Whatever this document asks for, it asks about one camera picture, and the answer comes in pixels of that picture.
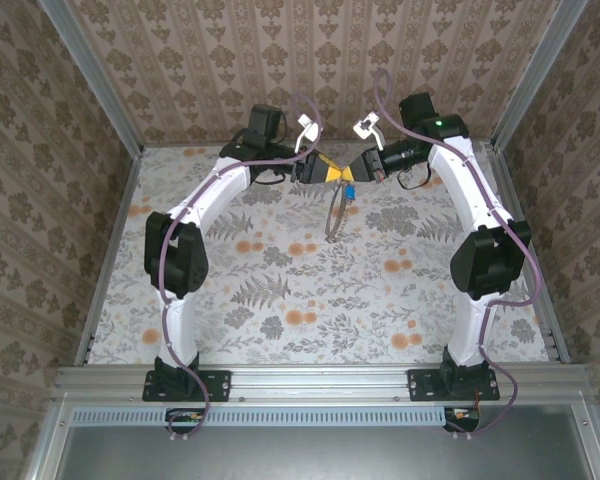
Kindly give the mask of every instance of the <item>gray leaf pattern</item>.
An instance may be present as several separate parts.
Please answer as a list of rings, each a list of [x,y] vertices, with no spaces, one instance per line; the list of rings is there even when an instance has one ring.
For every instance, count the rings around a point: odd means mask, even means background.
[[[341,164],[363,148],[322,146]],[[143,269],[144,223],[190,193],[218,151],[145,150],[91,363],[153,362],[161,326]],[[491,179],[488,162],[482,166]],[[415,171],[414,182],[424,174]],[[393,178],[356,184],[356,200],[330,243],[324,232],[335,186],[252,185],[222,212],[205,238],[209,275],[191,300],[202,362],[439,361],[456,315],[449,261],[462,241],[439,176],[411,192]],[[526,291],[519,280],[510,296]],[[531,308],[499,308],[497,315],[489,343],[495,359],[546,359]]]

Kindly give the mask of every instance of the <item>gray panel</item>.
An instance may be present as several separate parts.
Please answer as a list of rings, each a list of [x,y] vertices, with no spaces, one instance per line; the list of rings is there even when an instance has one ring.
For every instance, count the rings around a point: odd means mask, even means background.
[[[570,407],[516,407],[469,441],[417,427],[218,427],[188,441],[155,427],[74,428],[58,478],[583,480],[584,458]]]

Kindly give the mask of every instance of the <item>patterned wallpaper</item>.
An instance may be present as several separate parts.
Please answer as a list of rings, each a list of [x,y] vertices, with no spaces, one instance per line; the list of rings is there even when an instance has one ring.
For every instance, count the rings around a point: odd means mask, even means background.
[[[73,363],[130,161],[35,1],[0,1],[0,480]]]
[[[570,353],[590,365],[600,400],[600,0],[505,153]]]
[[[316,99],[325,138],[353,138],[378,67],[396,101],[429,91],[490,136],[558,1],[69,3],[144,143],[165,144],[226,141],[251,105],[287,109],[295,91]]]

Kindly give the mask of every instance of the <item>purple cable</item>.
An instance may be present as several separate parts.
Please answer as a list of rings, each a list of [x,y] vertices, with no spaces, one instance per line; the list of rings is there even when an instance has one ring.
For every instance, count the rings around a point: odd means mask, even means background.
[[[178,224],[180,223],[180,221],[188,213],[188,209],[190,209],[200,199],[200,197],[204,194],[204,192],[206,192],[209,189],[209,187],[211,187],[211,185],[213,185],[213,183],[216,180],[218,180],[220,177],[222,177],[222,175],[224,175],[225,173],[228,173],[233,169],[242,168],[242,167],[258,166],[258,165],[284,165],[284,164],[295,163],[295,162],[298,162],[298,161],[302,160],[303,158],[307,157],[313,150],[315,150],[315,148],[318,145],[318,142],[320,141],[320,136],[322,134],[322,118],[320,117],[320,112],[318,111],[318,107],[316,106],[316,104],[309,97],[307,97],[304,94],[301,94],[301,93],[294,94],[294,96],[292,97],[292,105],[294,105],[294,108],[296,108],[296,105],[297,105],[296,102],[297,102],[298,98],[304,99],[304,101],[309,104],[309,106],[312,108],[313,113],[315,115],[316,123],[318,124],[318,136],[316,137],[315,141],[309,146],[309,148],[307,148],[303,152],[300,152],[295,157],[291,157],[291,158],[277,158],[277,159],[273,159],[273,160],[251,160],[251,161],[247,161],[247,162],[234,163],[232,165],[229,165],[227,167],[220,169],[216,173],[215,176],[209,178],[209,180],[200,187],[200,189],[196,192],[196,194],[193,195],[191,200],[189,200],[187,205],[181,210],[181,212],[176,216],[176,218],[173,219],[173,222],[171,222],[171,225],[167,229],[167,232],[164,236],[164,241],[162,242],[162,249],[160,250],[160,263],[158,264],[158,290],[160,291],[160,297],[162,297],[162,301],[164,302],[164,308],[162,309],[162,332],[164,335],[164,341],[165,341],[165,344],[167,345],[167,350],[169,351],[171,358],[173,358],[173,361],[176,363],[176,365],[178,365],[185,372],[187,372],[189,375],[191,375],[191,377],[195,380],[196,384],[202,390],[202,394],[204,396],[204,404],[205,404],[204,413],[200,417],[198,424],[193,428],[193,430],[191,430],[188,433],[188,435],[194,435],[200,430],[200,428],[202,428],[202,425],[204,424],[205,420],[207,419],[207,414],[209,413],[209,409],[211,408],[211,401],[209,400],[209,392],[207,391],[207,387],[202,382],[202,379],[200,378],[200,376],[196,372],[191,370],[187,365],[185,365],[182,362],[182,360],[180,360],[180,358],[178,357],[176,352],[174,352],[173,348],[171,347],[171,337],[169,336],[169,329],[167,327],[167,311],[169,310],[169,305],[171,304],[172,299],[167,297],[167,292],[165,291],[165,288],[164,288],[164,271],[165,271],[165,264],[166,264],[166,259],[167,259],[167,249],[169,247],[169,240],[171,239],[171,236],[173,235],[173,232],[175,231],[175,229],[178,226]],[[182,437],[183,435],[176,434],[172,429],[173,418],[174,417],[171,417],[169,419],[169,422],[167,425],[167,430],[169,431],[169,433],[171,433],[172,436],[179,435],[180,437]]]
[[[480,354],[484,357],[484,359],[487,361],[487,363],[489,365],[491,365],[495,370],[502,373],[505,377],[507,377],[511,381],[511,384],[513,385],[513,392],[511,394],[511,398],[509,399],[509,402],[504,407],[502,412],[500,412],[500,414],[496,417],[496,419],[493,422],[489,423],[488,425],[486,425],[474,432],[471,432],[471,433],[465,432],[458,425],[456,425],[452,422],[448,422],[452,427],[459,430],[461,433],[464,433],[465,435],[477,435],[479,433],[486,432],[486,431],[490,430],[491,428],[493,428],[495,425],[497,425],[502,420],[502,418],[507,414],[507,412],[511,409],[511,407],[513,406],[513,403],[515,402],[515,400],[518,396],[518,382],[516,382],[513,375],[511,375],[506,369],[504,369],[503,367],[498,365],[496,362],[491,360],[491,358],[489,358],[489,356],[487,355],[487,352],[484,349],[484,342],[485,342],[485,337],[486,337],[486,333],[487,333],[487,326],[489,324],[489,317],[491,316],[491,309],[497,305],[504,305],[507,307],[526,307],[527,305],[533,304],[533,302],[535,302],[536,298],[540,294],[540,289],[542,287],[542,275],[540,274],[540,267],[538,266],[538,263],[536,262],[535,258],[533,257],[533,255],[531,254],[529,249],[525,246],[525,244],[522,242],[522,240],[520,240],[520,238],[515,234],[515,232],[511,229],[511,227],[509,227],[507,222],[505,222],[504,219],[500,216],[500,214],[495,210],[495,205],[489,198],[489,195],[487,194],[487,191],[486,191],[484,185],[482,184],[482,180],[480,179],[480,176],[478,175],[478,171],[476,170],[474,165],[471,162],[469,162],[469,159],[467,158],[467,156],[452,145],[446,144],[435,138],[430,138],[425,135],[420,135],[419,133],[416,133],[412,130],[405,128],[404,126],[402,126],[398,122],[396,122],[391,117],[391,115],[389,115],[389,112],[387,112],[387,109],[385,108],[385,102],[387,101],[387,98],[385,98],[384,102],[380,99],[380,90],[379,90],[378,83],[380,81],[381,76],[385,77],[387,80],[387,91],[388,92],[392,91],[392,82],[391,82],[391,76],[389,75],[389,72],[384,68],[378,68],[378,70],[376,70],[376,74],[373,77],[373,94],[374,94],[376,103],[378,104],[378,109],[380,110],[380,113],[382,113],[382,115],[389,121],[389,123],[391,123],[391,125],[393,125],[395,128],[397,128],[400,132],[402,132],[412,138],[415,138],[417,140],[422,140],[424,142],[428,142],[433,145],[438,145],[442,148],[446,148],[453,154],[457,155],[458,158],[460,158],[463,165],[469,169],[469,172],[471,173],[471,176],[473,177],[474,181],[476,182],[478,190],[480,190],[480,194],[482,195],[482,198],[484,199],[487,207],[489,208],[490,213],[498,221],[498,223],[502,226],[502,228],[505,230],[505,232],[507,232],[507,235],[509,235],[509,237],[511,237],[511,239],[516,244],[516,246],[522,251],[525,258],[529,261],[529,264],[531,265],[531,269],[533,270],[535,284],[534,284],[533,294],[527,300],[525,300],[523,302],[511,302],[508,300],[493,300],[487,304],[487,308],[485,309],[484,317],[482,319],[482,324],[480,327],[480,337],[479,337],[478,349],[480,350]]]

